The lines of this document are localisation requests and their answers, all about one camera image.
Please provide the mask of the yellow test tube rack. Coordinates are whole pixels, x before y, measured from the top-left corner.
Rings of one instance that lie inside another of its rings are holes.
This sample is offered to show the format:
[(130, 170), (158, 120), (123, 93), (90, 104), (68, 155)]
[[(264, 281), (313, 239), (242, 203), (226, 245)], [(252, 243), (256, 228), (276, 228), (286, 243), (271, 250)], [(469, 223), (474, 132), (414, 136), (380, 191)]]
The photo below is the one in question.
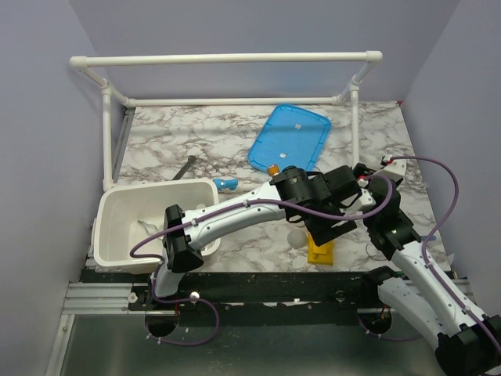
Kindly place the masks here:
[(307, 243), (307, 262), (313, 265), (324, 265), (332, 266), (334, 259), (334, 246), (335, 242), (330, 240), (329, 242), (318, 246), (310, 233), (308, 233), (308, 243)]

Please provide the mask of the blue plastic bin lid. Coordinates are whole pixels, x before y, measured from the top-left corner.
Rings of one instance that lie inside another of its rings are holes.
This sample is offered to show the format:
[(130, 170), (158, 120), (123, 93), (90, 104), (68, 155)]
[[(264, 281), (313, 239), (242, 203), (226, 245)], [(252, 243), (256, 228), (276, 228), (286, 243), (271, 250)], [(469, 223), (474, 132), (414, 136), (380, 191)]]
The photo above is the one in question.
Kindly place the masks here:
[(275, 107), (247, 153), (250, 165), (266, 172), (270, 165), (311, 171), (332, 127), (320, 114), (291, 104)]

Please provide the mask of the metal crucible tongs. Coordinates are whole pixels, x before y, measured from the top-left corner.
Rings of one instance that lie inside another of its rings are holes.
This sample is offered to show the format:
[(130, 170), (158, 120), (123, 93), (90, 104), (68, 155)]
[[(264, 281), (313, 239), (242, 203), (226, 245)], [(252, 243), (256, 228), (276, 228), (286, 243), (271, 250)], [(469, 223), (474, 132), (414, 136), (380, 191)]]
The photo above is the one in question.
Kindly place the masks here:
[(146, 231), (148, 236), (152, 236), (160, 232), (159, 228), (154, 224), (142, 220), (138, 220), (137, 223)]

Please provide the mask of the white plastic bin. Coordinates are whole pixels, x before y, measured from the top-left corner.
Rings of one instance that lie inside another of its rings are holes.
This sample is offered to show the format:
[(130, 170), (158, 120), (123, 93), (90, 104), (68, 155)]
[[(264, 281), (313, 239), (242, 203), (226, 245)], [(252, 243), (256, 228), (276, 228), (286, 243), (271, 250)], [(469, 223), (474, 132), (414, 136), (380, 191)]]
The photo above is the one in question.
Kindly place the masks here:
[(104, 193), (93, 226), (92, 254), (102, 271), (144, 274), (154, 271), (159, 260), (132, 258), (133, 246), (149, 237), (137, 223), (142, 220), (164, 226), (164, 211), (177, 204), (184, 210), (219, 202), (216, 185), (207, 178), (117, 186)]

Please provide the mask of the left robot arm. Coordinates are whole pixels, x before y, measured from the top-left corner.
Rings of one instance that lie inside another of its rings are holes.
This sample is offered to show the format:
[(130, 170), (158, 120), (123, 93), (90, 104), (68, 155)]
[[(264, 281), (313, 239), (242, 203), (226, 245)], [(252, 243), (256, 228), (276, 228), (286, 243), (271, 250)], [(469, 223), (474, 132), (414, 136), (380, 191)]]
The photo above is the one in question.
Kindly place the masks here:
[(303, 222), (317, 246), (355, 229), (346, 215), (360, 212), (372, 200), (353, 171), (344, 165), (325, 174), (289, 166), (252, 191), (207, 208), (165, 211), (166, 262), (155, 276), (146, 299), (156, 309), (173, 302), (182, 277), (204, 264), (203, 248), (228, 234), (262, 222)]

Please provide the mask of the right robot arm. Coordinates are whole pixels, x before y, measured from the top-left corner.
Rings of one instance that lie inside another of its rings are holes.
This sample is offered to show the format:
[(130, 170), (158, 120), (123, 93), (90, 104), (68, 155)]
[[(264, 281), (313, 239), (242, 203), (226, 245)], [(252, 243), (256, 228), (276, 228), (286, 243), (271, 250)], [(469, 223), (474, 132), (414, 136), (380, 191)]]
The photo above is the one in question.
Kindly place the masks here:
[(400, 208), (397, 190), (387, 206), (364, 220), (373, 246), (413, 283), (408, 288), (389, 267), (362, 278), (360, 297), (371, 307), (395, 309), (434, 350), (447, 375), (500, 371), (500, 317), (488, 316), (433, 260)]

